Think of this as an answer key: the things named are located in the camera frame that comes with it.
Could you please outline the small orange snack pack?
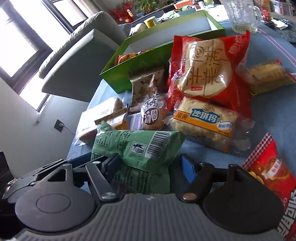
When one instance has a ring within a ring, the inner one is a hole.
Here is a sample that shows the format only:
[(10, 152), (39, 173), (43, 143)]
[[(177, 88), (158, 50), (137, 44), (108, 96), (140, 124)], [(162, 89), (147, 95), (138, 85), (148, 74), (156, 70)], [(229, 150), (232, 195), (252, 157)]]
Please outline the small orange snack pack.
[(127, 113), (127, 108), (118, 110), (112, 114), (96, 120), (95, 124), (100, 125), (102, 121), (105, 121), (116, 130), (128, 130), (129, 125), (127, 122)]

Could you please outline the corn cob snack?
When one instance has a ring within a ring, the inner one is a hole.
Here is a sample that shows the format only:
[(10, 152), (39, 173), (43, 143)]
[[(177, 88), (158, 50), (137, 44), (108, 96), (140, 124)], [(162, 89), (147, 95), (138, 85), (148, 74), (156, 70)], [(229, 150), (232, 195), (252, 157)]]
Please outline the corn cob snack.
[(249, 84), (252, 95), (295, 84), (295, 78), (283, 68), (279, 59), (246, 69), (243, 80)]

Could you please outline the dark marble side table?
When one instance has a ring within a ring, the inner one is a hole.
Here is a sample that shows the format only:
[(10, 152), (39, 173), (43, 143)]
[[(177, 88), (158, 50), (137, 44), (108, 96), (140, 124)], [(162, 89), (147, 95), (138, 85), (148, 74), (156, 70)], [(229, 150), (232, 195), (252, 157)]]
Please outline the dark marble side table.
[(261, 22), (295, 45), (295, 21), (290, 20), (287, 16), (262, 9)]

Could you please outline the red orange chip bag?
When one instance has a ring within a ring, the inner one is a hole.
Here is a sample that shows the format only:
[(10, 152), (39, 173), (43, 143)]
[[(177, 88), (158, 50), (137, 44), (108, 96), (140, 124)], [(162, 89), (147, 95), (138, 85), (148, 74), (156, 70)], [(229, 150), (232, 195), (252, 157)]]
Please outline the red orange chip bag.
[(277, 230), (286, 240), (295, 240), (295, 177), (279, 157), (270, 133), (265, 134), (242, 168), (280, 198), (284, 214)]

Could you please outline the beige patterned snack bag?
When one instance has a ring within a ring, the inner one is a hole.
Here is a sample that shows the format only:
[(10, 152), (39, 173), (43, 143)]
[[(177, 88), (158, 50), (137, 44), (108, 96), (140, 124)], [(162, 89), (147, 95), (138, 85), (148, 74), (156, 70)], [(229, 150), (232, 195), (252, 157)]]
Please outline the beige patterned snack bag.
[(140, 112), (141, 106), (150, 98), (163, 92), (165, 87), (164, 69), (157, 69), (138, 75), (130, 80), (132, 84), (132, 101), (130, 113)]

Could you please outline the red yellow noodle snack bag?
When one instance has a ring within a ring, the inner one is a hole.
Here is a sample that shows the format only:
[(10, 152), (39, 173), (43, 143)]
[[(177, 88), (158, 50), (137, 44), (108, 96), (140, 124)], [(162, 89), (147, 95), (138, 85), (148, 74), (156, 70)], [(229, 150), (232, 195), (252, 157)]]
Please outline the red yellow noodle snack bag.
[(129, 54), (118, 55), (115, 57), (114, 65), (119, 65), (120, 63), (123, 63), (129, 59), (136, 57), (136, 56), (138, 56), (138, 53), (129, 53)]

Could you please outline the clear bread loaf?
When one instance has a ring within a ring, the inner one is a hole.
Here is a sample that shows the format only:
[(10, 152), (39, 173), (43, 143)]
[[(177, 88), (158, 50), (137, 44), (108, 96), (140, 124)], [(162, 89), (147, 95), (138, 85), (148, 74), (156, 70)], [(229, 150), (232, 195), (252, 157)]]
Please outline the clear bread loaf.
[(106, 121), (111, 114), (123, 109), (123, 102), (119, 98), (111, 97), (106, 101), (92, 107), (81, 114), (75, 141), (87, 144), (94, 140), (97, 133), (97, 126)]

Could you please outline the yellow label sachima pack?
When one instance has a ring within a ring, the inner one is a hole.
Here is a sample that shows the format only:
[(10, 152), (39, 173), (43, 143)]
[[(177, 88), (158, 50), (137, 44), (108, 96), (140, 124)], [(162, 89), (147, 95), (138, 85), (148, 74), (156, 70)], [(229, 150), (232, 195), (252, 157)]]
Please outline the yellow label sachima pack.
[(184, 97), (175, 112), (164, 120), (174, 131), (203, 145), (227, 153), (230, 149), (244, 152), (251, 147), (248, 137), (254, 121), (236, 111)]

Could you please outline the red rice cracker bag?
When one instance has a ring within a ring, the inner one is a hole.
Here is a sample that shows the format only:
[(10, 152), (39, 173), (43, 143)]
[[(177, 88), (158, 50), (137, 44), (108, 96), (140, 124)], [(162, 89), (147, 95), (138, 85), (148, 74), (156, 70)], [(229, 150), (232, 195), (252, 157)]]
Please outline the red rice cracker bag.
[(250, 88), (238, 74), (251, 33), (209, 40), (175, 36), (166, 104), (173, 110), (183, 97), (212, 103), (251, 117)]

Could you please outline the wall power socket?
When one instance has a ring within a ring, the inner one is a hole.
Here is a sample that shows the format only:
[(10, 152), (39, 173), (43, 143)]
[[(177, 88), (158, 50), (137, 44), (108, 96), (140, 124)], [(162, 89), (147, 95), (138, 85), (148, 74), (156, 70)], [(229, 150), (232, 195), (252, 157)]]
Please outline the wall power socket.
[(54, 129), (58, 130), (59, 132), (62, 132), (63, 128), (64, 128), (64, 124), (62, 123), (62, 121), (56, 120)]

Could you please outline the grey sofa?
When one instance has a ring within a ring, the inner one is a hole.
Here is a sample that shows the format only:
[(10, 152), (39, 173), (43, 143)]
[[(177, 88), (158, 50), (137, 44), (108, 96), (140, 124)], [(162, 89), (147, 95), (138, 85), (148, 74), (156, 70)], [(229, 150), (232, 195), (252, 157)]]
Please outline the grey sofa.
[(89, 102), (102, 80), (100, 73), (125, 39), (109, 13), (95, 13), (41, 64), (42, 92)]

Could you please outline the round pastry black label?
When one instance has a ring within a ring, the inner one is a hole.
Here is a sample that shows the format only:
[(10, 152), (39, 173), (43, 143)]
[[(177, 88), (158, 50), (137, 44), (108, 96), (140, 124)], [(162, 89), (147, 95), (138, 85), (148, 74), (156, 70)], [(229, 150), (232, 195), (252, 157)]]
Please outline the round pastry black label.
[(161, 131), (168, 116), (166, 99), (158, 95), (148, 99), (141, 106), (142, 125), (146, 131)]

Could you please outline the yellow white can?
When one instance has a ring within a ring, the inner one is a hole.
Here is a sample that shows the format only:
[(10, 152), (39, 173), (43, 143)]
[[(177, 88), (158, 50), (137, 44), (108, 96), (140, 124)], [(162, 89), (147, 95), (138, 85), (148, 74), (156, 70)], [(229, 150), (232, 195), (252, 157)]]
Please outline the yellow white can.
[(159, 24), (155, 16), (151, 16), (148, 19), (144, 20), (144, 23), (148, 29)]

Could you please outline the clear glass mug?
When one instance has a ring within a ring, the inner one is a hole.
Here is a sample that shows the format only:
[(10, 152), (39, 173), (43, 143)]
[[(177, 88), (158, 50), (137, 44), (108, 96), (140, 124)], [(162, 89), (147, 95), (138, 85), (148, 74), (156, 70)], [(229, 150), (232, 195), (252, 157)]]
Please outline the clear glass mug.
[(223, 0), (222, 4), (230, 20), (231, 28), (238, 34), (246, 31), (256, 33), (261, 23), (260, 8), (253, 4), (253, 1)]

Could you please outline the green snack bag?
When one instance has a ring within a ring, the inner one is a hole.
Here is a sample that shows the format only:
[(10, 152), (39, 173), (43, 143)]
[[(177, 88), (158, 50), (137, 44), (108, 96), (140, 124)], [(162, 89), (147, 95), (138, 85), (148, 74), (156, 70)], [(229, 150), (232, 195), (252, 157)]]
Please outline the green snack bag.
[(134, 193), (167, 194), (169, 166), (184, 140), (178, 131), (116, 130), (103, 121), (97, 127), (91, 157), (118, 154), (122, 161), (112, 182), (125, 184)]

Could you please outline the green cardboard box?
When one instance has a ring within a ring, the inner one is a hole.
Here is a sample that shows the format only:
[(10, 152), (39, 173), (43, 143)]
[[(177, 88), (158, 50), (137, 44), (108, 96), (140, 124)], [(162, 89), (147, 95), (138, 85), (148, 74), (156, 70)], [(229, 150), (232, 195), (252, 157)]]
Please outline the green cardboard box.
[[(168, 20), (127, 38), (107, 62), (100, 77), (117, 93), (131, 89), (131, 77), (169, 66), (175, 36), (207, 40), (224, 37), (225, 30), (206, 11), (196, 11)], [(116, 56), (129, 53), (138, 53), (138, 56), (114, 65)]]

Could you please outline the red flower decoration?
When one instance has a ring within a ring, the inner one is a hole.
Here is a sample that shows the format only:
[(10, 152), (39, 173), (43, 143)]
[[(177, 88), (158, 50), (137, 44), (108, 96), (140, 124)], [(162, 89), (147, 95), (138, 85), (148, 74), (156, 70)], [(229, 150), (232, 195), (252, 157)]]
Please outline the red flower decoration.
[(109, 14), (118, 24), (132, 23), (133, 22), (133, 9), (134, 5), (131, 1), (122, 1), (121, 6), (116, 9), (111, 9)]

